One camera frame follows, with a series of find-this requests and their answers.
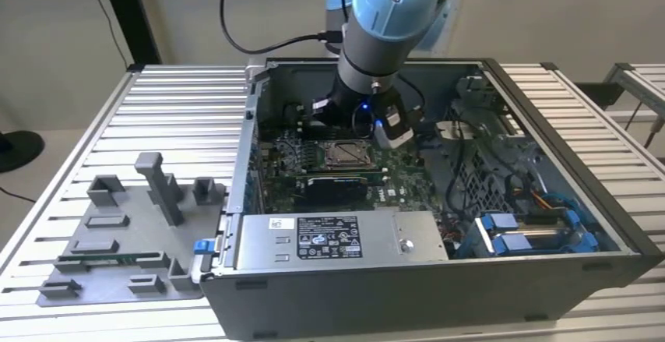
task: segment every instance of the circuit board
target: circuit board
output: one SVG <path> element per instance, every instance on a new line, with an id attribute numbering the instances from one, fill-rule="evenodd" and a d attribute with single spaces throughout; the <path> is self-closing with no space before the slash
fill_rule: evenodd
<path id="1" fill-rule="evenodd" d="M 415 147 L 380 149 L 369 140 L 261 144 L 265 213 L 396 209 L 441 212 L 441 201 Z"/>

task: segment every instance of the black cable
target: black cable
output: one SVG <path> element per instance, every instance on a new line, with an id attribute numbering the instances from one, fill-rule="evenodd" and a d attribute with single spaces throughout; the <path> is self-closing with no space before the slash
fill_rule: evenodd
<path id="1" fill-rule="evenodd" d="M 0 187 L 0 192 L 4 192 L 8 196 L 13 196 L 15 198 L 23 199 L 27 202 L 37 203 L 36 200 L 33 200 L 33 199 L 31 199 L 31 198 L 28 198 L 25 196 L 20 196 L 20 195 L 15 194 L 13 192 L 8 192 L 3 187 Z"/>
<path id="2" fill-rule="evenodd" d="M 452 202 L 452 191 L 456 186 L 457 178 L 460 178 L 460 173 L 461 173 L 461 166 L 465 162 L 465 133 L 461 128 L 461 122 L 457 121 L 457 129 L 460 130 L 460 153 L 457 155 L 457 163 L 456 163 L 456 169 L 453 170 L 453 178 L 451 179 L 451 182 L 448 183 L 448 187 L 445 188 L 445 202 L 448 203 L 448 207 L 453 210 L 457 215 L 460 215 L 460 218 L 465 217 L 465 212 L 456 208 L 453 202 Z"/>
<path id="3" fill-rule="evenodd" d="M 637 104 L 637 107 L 634 108 L 633 114 L 630 115 L 630 118 L 628 119 L 628 123 L 625 124 L 624 130 L 628 130 L 630 127 L 630 124 L 633 123 L 634 116 L 637 115 L 637 111 L 640 111 L 640 108 L 642 107 L 642 102 Z"/>
<path id="4" fill-rule="evenodd" d="M 649 146 L 652 146 L 652 141 L 653 141 L 653 137 L 656 136 L 656 132 L 650 132 L 649 133 L 649 137 L 646 138 L 646 142 L 644 143 L 644 148 L 648 149 Z"/>
<path id="5" fill-rule="evenodd" d="M 123 58 L 123 62 L 125 63 L 125 69 L 127 69 L 127 67 L 129 65 L 127 64 L 125 55 L 123 54 L 123 50 L 120 49 L 120 45 L 117 44 L 116 32 L 113 31 L 113 25 L 111 23 L 111 17 L 108 16 L 107 9 L 104 8 L 104 5 L 101 4 L 101 0 L 97 0 L 97 3 L 100 5 L 100 7 L 101 7 L 101 11 L 104 12 L 104 16 L 107 17 L 108 29 L 111 31 L 111 38 L 113 38 L 113 43 L 116 44 L 117 53 L 120 54 L 120 57 Z"/>
<path id="6" fill-rule="evenodd" d="M 249 54 L 249 55 L 259 55 L 259 54 L 265 54 L 267 52 L 275 51 L 279 48 L 283 48 L 284 46 L 289 46 L 291 44 L 296 44 L 303 41 L 321 41 L 323 36 L 319 34 L 308 34 L 305 36 L 300 36 L 296 38 L 291 38 L 287 41 L 281 41 L 279 44 L 273 44 L 272 46 L 268 46 L 267 48 L 261 48 L 259 50 L 248 50 L 243 46 L 240 46 L 233 38 L 231 37 L 229 30 L 227 29 L 227 20 L 224 18 L 224 2 L 225 0 L 220 0 L 220 24 L 221 24 L 221 32 L 224 33 L 224 37 L 227 38 L 227 41 L 231 43 L 231 45 L 239 50 L 240 52 Z"/>
<path id="7" fill-rule="evenodd" d="M 349 12 L 347 11 L 347 0 L 343 0 L 344 23 L 349 22 Z"/>
<path id="8" fill-rule="evenodd" d="M 416 84 L 412 83 L 407 77 L 403 76 L 401 73 L 397 74 L 397 77 L 399 79 L 403 80 L 403 82 L 408 85 L 408 87 L 411 87 L 413 89 L 413 91 L 416 92 L 416 94 L 420 96 L 420 101 L 421 101 L 421 105 L 420 105 L 420 108 L 421 109 L 425 109 L 425 96 L 423 95 L 423 91 L 417 88 Z"/>
<path id="9" fill-rule="evenodd" d="M 363 104 L 365 104 L 365 103 L 360 102 L 359 105 L 356 106 L 356 108 L 353 109 L 353 113 L 352 113 L 352 131 L 353 131 L 353 134 L 356 135 L 357 138 L 360 138 L 360 139 L 368 139 L 368 138 L 371 138 L 372 133 L 375 132 L 375 115 L 372 113 L 372 110 L 371 110 L 372 123 L 371 123 L 371 129 L 369 129 L 369 131 L 367 133 L 367 136 L 361 136 L 360 134 L 357 134 L 357 129 L 356 129 L 356 114 L 357 114 L 357 111 L 361 109 Z"/>

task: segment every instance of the label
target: label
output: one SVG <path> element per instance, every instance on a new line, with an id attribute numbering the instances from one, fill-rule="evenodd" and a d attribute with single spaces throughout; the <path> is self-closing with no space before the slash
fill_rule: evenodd
<path id="1" fill-rule="evenodd" d="M 299 217 L 299 258 L 361 257 L 361 232 L 356 216 Z"/>
<path id="2" fill-rule="evenodd" d="M 293 218 L 271 217 L 271 222 L 268 223 L 268 229 L 293 229 L 293 228 L 295 228 Z"/>

